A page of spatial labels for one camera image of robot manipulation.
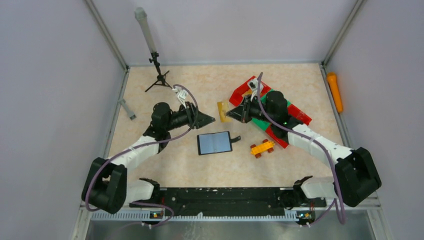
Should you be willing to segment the black leather card holder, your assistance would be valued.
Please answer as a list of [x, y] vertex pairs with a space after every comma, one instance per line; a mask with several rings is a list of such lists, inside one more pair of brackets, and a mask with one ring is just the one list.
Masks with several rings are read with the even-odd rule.
[[196, 136], [198, 155], [232, 152], [232, 144], [241, 140], [240, 136], [231, 138], [229, 131], [205, 133]]

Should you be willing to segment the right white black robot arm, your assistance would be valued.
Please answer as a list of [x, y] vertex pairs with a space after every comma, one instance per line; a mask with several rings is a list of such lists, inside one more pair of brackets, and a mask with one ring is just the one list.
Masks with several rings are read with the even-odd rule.
[[264, 100], [246, 95], [226, 116], [241, 123], [253, 119], [268, 122], [278, 139], [304, 150], [331, 170], [331, 177], [308, 176], [297, 181], [300, 188], [293, 192], [293, 200], [299, 206], [307, 206], [316, 198], [325, 198], [339, 199], [349, 207], [356, 207], [382, 186], [367, 149], [352, 149], [314, 132], [289, 113], [287, 100], [280, 91], [267, 93]]

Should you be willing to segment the gold credit card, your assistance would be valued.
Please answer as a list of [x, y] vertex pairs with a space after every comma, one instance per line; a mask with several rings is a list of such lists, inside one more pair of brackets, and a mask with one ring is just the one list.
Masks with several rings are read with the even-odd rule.
[[228, 101], [217, 102], [217, 109], [218, 109], [219, 119], [221, 123], [232, 122], [232, 118], [227, 116], [227, 112], [230, 110]]

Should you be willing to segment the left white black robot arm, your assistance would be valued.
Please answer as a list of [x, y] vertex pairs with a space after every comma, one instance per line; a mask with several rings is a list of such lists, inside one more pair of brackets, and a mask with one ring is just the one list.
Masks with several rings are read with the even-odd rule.
[[172, 111], [166, 102], [153, 107], [150, 125], [131, 146], [108, 159], [97, 157], [91, 163], [81, 199], [89, 211], [103, 210], [117, 213], [124, 205], [142, 200], [154, 207], [160, 202], [158, 184], [141, 178], [128, 183], [128, 174], [148, 158], [159, 154], [173, 140], [170, 131], [188, 126], [200, 129], [215, 122], [215, 118], [202, 113], [192, 102], [181, 104]]

